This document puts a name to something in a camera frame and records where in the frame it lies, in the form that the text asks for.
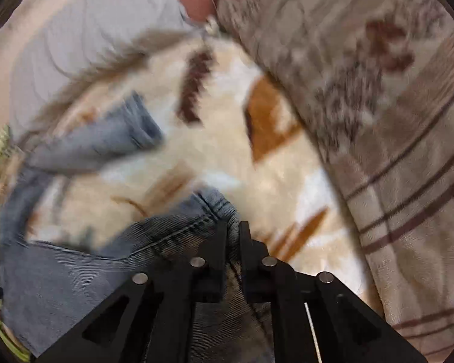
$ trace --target fluffy blanket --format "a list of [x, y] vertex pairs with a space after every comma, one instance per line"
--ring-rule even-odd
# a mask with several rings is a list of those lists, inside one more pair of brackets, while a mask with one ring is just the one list
[[437, 0], [220, 0], [346, 199], [386, 320], [454, 347], [454, 20]]
[[[376, 307], [356, 234], [317, 151], [286, 98], [238, 45], [185, 41], [115, 81], [97, 83], [44, 139], [48, 151], [132, 90], [163, 132], [161, 148], [73, 177], [68, 162], [51, 157], [47, 168], [59, 174], [28, 220], [28, 241], [94, 252], [132, 222], [211, 185], [271, 253], [305, 273], [339, 274]], [[1, 175], [0, 207], [23, 157], [17, 152]]]

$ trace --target plaid blanket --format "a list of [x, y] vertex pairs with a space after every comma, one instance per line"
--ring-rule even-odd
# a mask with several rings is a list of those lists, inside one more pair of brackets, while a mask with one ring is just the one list
[[220, 0], [281, 82], [360, 232], [386, 320], [454, 347], [454, 20], [437, 0]]

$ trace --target screw head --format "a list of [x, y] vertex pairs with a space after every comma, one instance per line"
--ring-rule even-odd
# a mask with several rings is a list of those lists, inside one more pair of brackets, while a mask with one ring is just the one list
[[148, 281], [148, 276], [144, 273], [136, 273], [133, 278], [132, 278], [133, 282], [138, 284], [138, 285], [142, 285], [144, 283], [146, 283], [146, 281]]
[[329, 271], [322, 271], [318, 274], [318, 278], [322, 283], [331, 283], [334, 280], [334, 276]]
[[194, 268], [201, 268], [205, 265], [205, 259], [202, 257], [193, 257], [190, 259], [190, 265]]
[[276, 266], [277, 259], [274, 257], [264, 257], [261, 262], [264, 266], [271, 268], [272, 266]]

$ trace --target metal pin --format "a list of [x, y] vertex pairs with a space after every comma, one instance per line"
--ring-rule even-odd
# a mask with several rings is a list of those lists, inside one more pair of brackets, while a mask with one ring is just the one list
[[274, 257], [264, 257], [261, 262], [264, 266], [272, 267], [276, 266], [277, 259]]
[[334, 276], [328, 271], [322, 271], [318, 274], [318, 278], [322, 283], [331, 283], [334, 280]]
[[306, 309], [306, 314], [308, 314], [309, 327], [311, 328], [311, 334], [313, 335], [313, 341], [315, 343], [315, 350], [316, 350], [316, 356], [318, 358], [318, 363], [323, 363], [321, 360], [320, 346], [317, 343], [315, 326], [313, 325], [313, 319], [311, 319], [311, 313], [309, 312], [308, 303], [304, 303], [304, 307]]
[[192, 265], [194, 268], [201, 268], [205, 265], [205, 259], [202, 257], [193, 257], [192, 259], [190, 259], [190, 265]]
[[142, 285], [144, 283], [146, 283], [146, 281], [148, 281], [148, 276], [144, 273], [136, 273], [133, 278], [132, 278], [133, 282], [138, 284], [138, 285]]

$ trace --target brown pattern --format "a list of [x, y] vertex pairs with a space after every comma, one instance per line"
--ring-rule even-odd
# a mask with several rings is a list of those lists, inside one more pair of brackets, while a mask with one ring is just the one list
[[187, 125], [201, 123], [196, 113], [199, 94], [203, 89], [202, 82], [211, 72], [213, 54], [209, 47], [194, 52], [188, 60], [188, 71], [185, 75], [177, 109], [178, 118]]
[[281, 237], [281, 239], [276, 243], [274, 247], [272, 247], [272, 250], [269, 250], [269, 253], [272, 257], [277, 257], [279, 253], [282, 251], [284, 246], [286, 245], [289, 237], [291, 234], [294, 232], [296, 229], [296, 224], [292, 224], [286, 229]]
[[296, 121], [284, 132], [276, 131], [276, 108], [279, 107], [280, 102], [279, 90], [267, 76], [263, 76], [255, 84], [245, 110], [247, 134], [254, 163], [286, 144], [302, 129]]
[[375, 116], [383, 93], [383, 75], [400, 74], [415, 61], [411, 42], [434, 37], [446, 11], [437, 0], [394, 0], [382, 18], [366, 22], [364, 36], [324, 88], [308, 118], [325, 160], [353, 142], [364, 116]]
[[395, 330], [400, 330], [400, 329], [404, 329], [404, 328], [411, 328], [411, 327], [414, 327], [414, 326], [421, 325], [423, 323], [432, 322], [432, 321], [435, 321], [437, 319], [444, 318], [446, 316], [451, 316], [453, 314], [454, 314], [454, 307], [451, 307], [451, 308], [448, 308], [448, 309], [440, 311], [440, 312], [435, 312], [434, 314], [425, 315], [425, 316], [423, 316], [421, 318], [411, 319], [411, 320], [399, 323], [397, 325], [392, 325], [392, 327]]
[[436, 353], [444, 352], [445, 350], [451, 349], [451, 348], [453, 348], [453, 347], [454, 347], [454, 343], [451, 344], [451, 345], [448, 345], [447, 347], [440, 348], [440, 349], [436, 349], [435, 351], [424, 352], [424, 356], [427, 357], [427, 356], [430, 356], [430, 355], [435, 355]]
[[10, 187], [8, 186], [9, 183], [8, 178], [4, 178], [3, 182], [0, 181], [0, 206], [3, 206], [8, 194], [10, 193]]
[[299, 251], [301, 251], [308, 239], [313, 236], [320, 227], [327, 213], [328, 209], [324, 208], [301, 228], [296, 239], [294, 239], [287, 251], [281, 257], [282, 261], [289, 262]]
[[[440, 70], [439, 67], [441, 66], [451, 67], [451, 69]], [[394, 157], [388, 160], [388, 163], [386, 162], [386, 157], [381, 152], [371, 154], [369, 157], [366, 154], [362, 155], [365, 149], [375, 148], [372, 140], [373, 134], [371, 131], [365, 132], [351, 150], [352, 155], [355, 158], [362, 160], [364, 172], [367, 175], [368, 180], [355, 186], [350, 182], [358, 181], [358, 178], [347, 173], [352, 169], [352, 166], [348, 164], [344, 164], [342, 167], [338, 166], [339, 173], [341, 172], [343, 174], [342, 177], [338, 179], [342, 186], [342, 191], [349, 192], [348, 194], [345, 194], [345, 199], [350, 200], [356, 197], [370, 185], [375, 184], [390, 173], [397, 164], [405, 161], [410, 153], [419, 146], [436, 125], [439, 124], [453, 104], [454, 32], [438, 48], [434, 57], [432, 57], [410, 86], [398, 97], [396, 105], [394, 105], [395, 107], [400, 106], [403, 109], [412, 109], [412, 113], [417, 116], [426, 115], [427, 111], [434, 107], [439, 109], [438, 112], [428, 122], [425, 122], [422, 118], [414, 122], [413, 127], [417, 127], [420, 124], [424, 124], [425, 127], [419, 134], [417, 134], [415, 129], [410, 130], [410, 135], [415, 136], [415, 138], [409, 144], [405, 142], [405, 137], [393, 136], [392, 142], [387, 144], [387, 146], [389, 146], [387, 148], [394, 154]], [[390, 120], [390, 124], [391, 126], [396, 126], [396, 123], [393, 122], [393, 120]], [[350, 188], [344, 188], [343, 186], [345, 184], [349, 185]]]
[[34, 211], [27, 220], [27, 226], [25, 227], [25, 236], [32, 237], [35, 236], [37, 233], [35, 232], [35, 225], [39, 220], [39, 213]]
[[354, 141], [363, 126], [363, 113], [376, 112], [377, 100], [383, 92], [381, 76], [380, 68], [356, 61], [340, 69], [327, 87], [316, 91], [319, 109], [312, 111], [307, 123], [316, 127], [315, 136], [326, 150], [322, 154], [326, 161], [342, 144]]
[[194, 177], [194, 173], [186, 165], [177, 165], [159, 178], [140, 202], [123, 196], [112, 196], [111, 200], [133, 206], [138, 212], [133, 220], [138, 222], [163, 211]]
[[447, 160], [444, 166], [437, 171], [433, 176], [429, 178], [417, 191], [415, 191], [411, 196], [409, 196], [404, 201], [400, 202], [397, 206], [389, 211], [385, 211], [384, 215], [370, 223], [364, 228], [360, 229], [360, 234], [364, 234], [372, 230], [374, 227], [377, 227], [381, 223], [389, 220], [393, 215], [397, 214], [398, 212], [402, 211], [405, 207], [409, 204], [413, 203], [417, 199], [419, 199], [424, 192], [426, 192], [430, 187], [432, 187], [439, 179], [444, 176], [444, 174], [450, 170], [454, 166], [454, 154]]
[[125, 198], [124, 196], [112, 196], [111, 200], [116, 203], [130, 204], [136, 210], [138, 210], [138, 213], [140, 213], [143, 218], [148, 217], [148, 213], [146, 212], [146, 210], [144, 210], [143, 207], [138, 202], [133, 201], [133, 199]]
[[390, 231], [387, 235], [381, 237], [378, 240], [362, 247], [365, 255], [374, 253], [381, 248], [392, 244], [396, 240], [400, 239], [406, 233], [411, 232], [413, 229], [417, 228], [425, 220], [432, 217], [436, 214], [447, 202], [454, 198], [454, 183], [452, 183], [446, 191], [444, 191], [439, 197], [437, 197], [431, 204], [424, 208], [421, 212], [417, 213], [405, 224], [399, 228]]
[[[327, 208], [324, 208], [323, 210], [318, 212], [318, 214], [313, 216], [305, 225], [301, 227], [293, 242], [291, 244], [288, 244], [289, 239], [298, 227], [298, 224], [296, 223], [291, 224], [282, 233], [281, 238], [276, 242], [274, 247], [272, 247], [272, 249], [269, 249], [270, 255], [273, 257], [279, 257], [284, 262], [289, 262], [299, 251], [301, 251], [309, 238], [315, 234], [315, 232], [318, 230], [321, 223], [325, 219], [327, 213]], [[267, 234], [265, 239], [262, 239], [262, 241], [268, 248], [270, 243], [274, 239], [274, 236], [275, 233], [270, 232], [269, 234]], [[282, 256], [279, 256], [279, 254], [283, 252], [284, 249], [286, 249], [286, 252]]]
[[65, 130], [66, 133], [74, 131], [76, 128], [93, 123], [98, 118], [98, 111], [91, 109], [81, 113]]
[[448, 325], [442, 326], [441, 328], [432, 330], [430, 332], [424, 332], [424, 333], [419, 333], [418, 335], [410, 335], [410, 336], [404, 336], [406, 340], [414, 340], [416, 338], [421, 338], [421, 337], [426, 337], [430, 335], [436, 335], [437, 333], [444, 332], [448, 329], [454, 328], [454, 322], [449, 323]]

